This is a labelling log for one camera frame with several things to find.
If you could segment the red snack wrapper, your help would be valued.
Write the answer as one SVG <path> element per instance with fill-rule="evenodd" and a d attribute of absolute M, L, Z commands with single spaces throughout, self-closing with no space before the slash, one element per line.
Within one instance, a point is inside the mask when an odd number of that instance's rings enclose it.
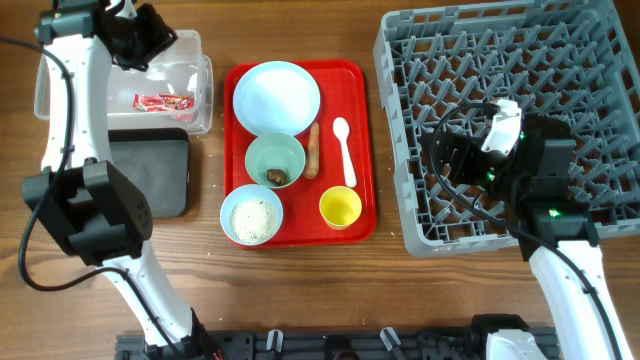
<path fill-rule="evenodd" d="M 143 112 L 182 111 L 191 109 L 195 100 L 191 96 L 156 94 L 151 96 L 136 94 L 133 108 Z"/>

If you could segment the white tissue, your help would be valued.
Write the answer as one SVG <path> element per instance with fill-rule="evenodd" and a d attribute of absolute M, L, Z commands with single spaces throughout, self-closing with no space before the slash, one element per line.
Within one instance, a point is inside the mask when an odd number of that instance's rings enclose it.
<path fill-rule="evenodd" d="M 194 73 L 188 81 L 187 90 L 191 93 L 195 93 L 198 86 L 198 74 Z"/>

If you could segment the yellow cup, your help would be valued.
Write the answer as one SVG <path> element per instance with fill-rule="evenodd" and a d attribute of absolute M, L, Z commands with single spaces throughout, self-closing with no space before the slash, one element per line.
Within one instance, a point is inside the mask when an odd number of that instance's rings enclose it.
<path fill-rule="evenodd" d="M 344 230 L 358 220 L 363 205 L 360 196 L 352 188 L 334 186 L 320 197 L 319 210 L 330 228 Z"/>

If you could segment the orange carrot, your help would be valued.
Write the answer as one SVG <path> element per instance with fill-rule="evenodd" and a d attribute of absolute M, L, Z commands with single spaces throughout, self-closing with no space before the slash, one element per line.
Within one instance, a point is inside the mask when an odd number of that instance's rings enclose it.
<path fill-rule="evenodd" d="M 303 176 L 306 179 L 314 179 L 319 173 L 319 157 L 320 157 L 320 129 L 319 124 L 314 122 L 311 125 L 309 134 L 309 142 L 307 146 L 307 157 Z"/>

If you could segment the green bowl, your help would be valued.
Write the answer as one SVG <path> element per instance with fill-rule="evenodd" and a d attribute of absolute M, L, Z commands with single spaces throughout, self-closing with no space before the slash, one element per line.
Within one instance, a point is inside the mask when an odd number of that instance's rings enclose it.
<path fill-rule="evenodd" d="M 257 184 L 271 189 L 292 185 L 302 175 L 306 164 L 306 153 L 301 143 L 293 136 L 272 133 L 258 136 L 249 145 L 244 165 L 250 178 Z M 281 169 L 287 174 L 288 183 L 274 186 L 266 177 L 268 169 Z"/>

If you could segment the brown food scrap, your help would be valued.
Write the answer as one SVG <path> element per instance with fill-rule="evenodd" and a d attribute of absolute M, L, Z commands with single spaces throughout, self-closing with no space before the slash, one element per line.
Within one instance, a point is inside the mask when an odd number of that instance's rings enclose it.
<path fill-rule="evenodd" d="M 284 186 L 288 183 L 287 174 L 281 169 L 268 169 L 266 171 L 267 180 L 274 186 Z"/>

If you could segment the light blue bowl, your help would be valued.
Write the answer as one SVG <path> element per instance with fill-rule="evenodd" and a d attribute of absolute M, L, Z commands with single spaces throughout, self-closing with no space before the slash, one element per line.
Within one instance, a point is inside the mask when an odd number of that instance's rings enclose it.
<path fill-rule="evenodd" d="M 236 244 L 265 244 L 279 231 L 283 205 L 274 191 L 258 184 L 243 185 L 229 193 L 220 208 L 224 233 Z"/>

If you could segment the white rice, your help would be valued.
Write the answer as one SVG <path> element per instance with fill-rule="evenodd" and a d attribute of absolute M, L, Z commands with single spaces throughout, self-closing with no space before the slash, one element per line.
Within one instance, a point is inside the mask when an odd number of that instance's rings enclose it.
<path fill-rule="evenodd" d="M 276 209 L 263 199 L 241 202 L 232 210 L 231 227 L 241 244 L 264 243 L 277 231 Z"/>

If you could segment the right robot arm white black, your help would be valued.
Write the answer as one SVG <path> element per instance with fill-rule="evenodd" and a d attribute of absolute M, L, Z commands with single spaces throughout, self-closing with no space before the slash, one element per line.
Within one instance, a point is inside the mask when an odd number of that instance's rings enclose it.
<path fill-rule="evenodd" d="M 569 194 L 569 126 L 544 116 L 514 117 L 498 144 L 443 127 L 438 123 L 420 139 L 429 170 L 452 199 L 518 240 L 564 357 L 632 358 L 590 211 Z"/>

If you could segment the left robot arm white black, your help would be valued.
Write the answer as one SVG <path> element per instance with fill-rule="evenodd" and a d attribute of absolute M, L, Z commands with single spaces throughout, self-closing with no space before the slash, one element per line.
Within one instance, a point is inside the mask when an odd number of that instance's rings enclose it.
<path fill-rule="evenodd" d="M 51 110 L 41 169 L 22 197 L 69 256 L 106 277 L 139 321 L 150 359 L 211 359 L 217 353 L 151 246 L 150 206 L 113 164 L 107 121 L 114 67 L 145 71 L 176 41 L 149 4 L 57 1 L 41 14 L 35 48 L 49 72 Z"/>

